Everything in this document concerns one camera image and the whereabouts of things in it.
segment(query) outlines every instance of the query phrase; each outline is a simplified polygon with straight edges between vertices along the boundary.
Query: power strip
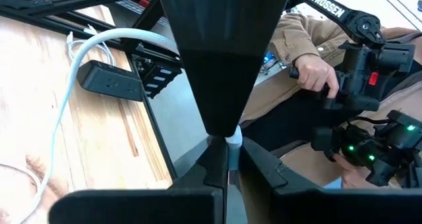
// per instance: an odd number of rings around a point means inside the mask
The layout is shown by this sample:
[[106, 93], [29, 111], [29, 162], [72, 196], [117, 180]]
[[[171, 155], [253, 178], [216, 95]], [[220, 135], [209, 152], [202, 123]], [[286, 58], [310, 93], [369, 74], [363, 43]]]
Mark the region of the power strip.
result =
[[122, 99], [142, 101], [142, 82], [131, 71], [91, 60], [78, 69], [80, 86], [90, 92]]

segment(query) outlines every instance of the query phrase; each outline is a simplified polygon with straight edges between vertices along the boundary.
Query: tan jacket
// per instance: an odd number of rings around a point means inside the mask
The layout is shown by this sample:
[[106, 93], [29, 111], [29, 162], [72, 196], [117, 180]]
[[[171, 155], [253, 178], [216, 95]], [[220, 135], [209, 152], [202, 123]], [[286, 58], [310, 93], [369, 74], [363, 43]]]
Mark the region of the tan jacket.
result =
[[[415, 30], [406, 28], [383, 28], [382, 33], [387, 39], [399, 38], [413, 33]], [[270, 51], [279, 60], [291, 64], [301, 55], [312, 53], [321, 56], [329, 65], [336, 66], [343, 61], [344, 50], [338, 46], [350, 38], [331, 20], [320, 20], [302, 14], [286, 14], [277, 25]], [[417, 45], [415, 60], [422, 62], [422, 38], [413, 40]], [[287, 100], [299, 86], [295, 79], [289, 77], [288, 70], [283, 70], [262, 82], [252, 91], [246, 105], [243, 121], [255, 120], [279, 103]]]

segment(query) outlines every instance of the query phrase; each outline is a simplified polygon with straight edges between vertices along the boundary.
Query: person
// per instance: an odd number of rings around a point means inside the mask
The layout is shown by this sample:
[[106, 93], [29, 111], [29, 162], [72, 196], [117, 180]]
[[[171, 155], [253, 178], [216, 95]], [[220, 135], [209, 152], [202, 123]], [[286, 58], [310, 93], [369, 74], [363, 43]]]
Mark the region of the person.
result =
[[[416, 45], [408, 75], [378, 78], [377, 84], [384, 84], [382, 82], [386, 84], [385, 91], [380, 95], [381, 99], [386, 99], [396, 92], [399, 89], [398, 85], [410, 75], [421, 72], [422, 34], [407, 28], [382, 28], [382, 33], [387, 40], [400, 41], [407, 38], [410, 43]], [[279, 60], [291, 67], [297, 67], [300, 77], [294, 80], [289, 77], [288, 70], [282, 70], [256, 86], [246, 105], [241, 125], [244, 136], [268, 151], [278, 151], [276, 153], [278, 156], [292, 152], [295, 148], [302, 150], [302, 155], [291, 155], [291, 159], [287, 155], [284, 159], [296, 167], [297, 171], [306, 173], [306, 177], [314, 176], [314, 181], [321, 185], [333, 181], [334, 177], [342, 174], [343, 187], [371, 186], [364, 181], [368, 170], [352, 166], [340, 155], [334, 157], [337, 161], [334, 166], [321, 154], [318, 154], [318, 159], [310, 158], [316, 156], [315, 152], [310, 149], [309, 144], [301, 146], [311, 141], [315, 127], [339, 126], [348, 118], [362, 113], [362, 111], [325, 110], [322, 108], [321, 100], [313, 95], [315, 92], [320, 92], [327, 84], [330, 88], [328, 97], [336, 96], [338, 82], [334, 67], [343, 61], [344, 51], [338, 49], [338, 46], [346, 40], [351, 42], [345, 32], [331, 20], [295, 13], [284, 15], [277, 25], [269, 50]], [[377, 89], [376, 86], [369, 87], [369, 91]], [[301, 164], [303, 160], [309, 161], [308, 166]], [[319, 173], [312, 169], [309, 172], [305, 171], [316, 163], [326, 163], [318, 166], [325, 166], [331, 170], [327, 172], [321, 168]], [[331, 177], [326, 179], [318, 177], [324, 174]]]

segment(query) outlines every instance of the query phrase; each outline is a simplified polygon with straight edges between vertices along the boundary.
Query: handle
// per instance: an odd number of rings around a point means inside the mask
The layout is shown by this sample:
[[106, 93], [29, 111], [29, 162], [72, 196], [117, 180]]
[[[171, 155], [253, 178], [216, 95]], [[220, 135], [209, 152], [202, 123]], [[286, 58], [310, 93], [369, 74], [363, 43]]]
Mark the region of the handle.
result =
[[299, 70], [295, 67], [291, 67], [289, 71], [290, 78], [299, 79]]

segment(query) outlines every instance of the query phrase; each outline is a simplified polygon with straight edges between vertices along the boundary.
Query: black funnel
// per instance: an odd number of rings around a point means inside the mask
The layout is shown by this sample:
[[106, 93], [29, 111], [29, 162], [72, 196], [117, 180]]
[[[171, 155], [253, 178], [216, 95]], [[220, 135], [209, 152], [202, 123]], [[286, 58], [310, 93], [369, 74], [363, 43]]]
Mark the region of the black funnel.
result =
[[232, 136], [287, 0], [161, 0], [208, 134]]

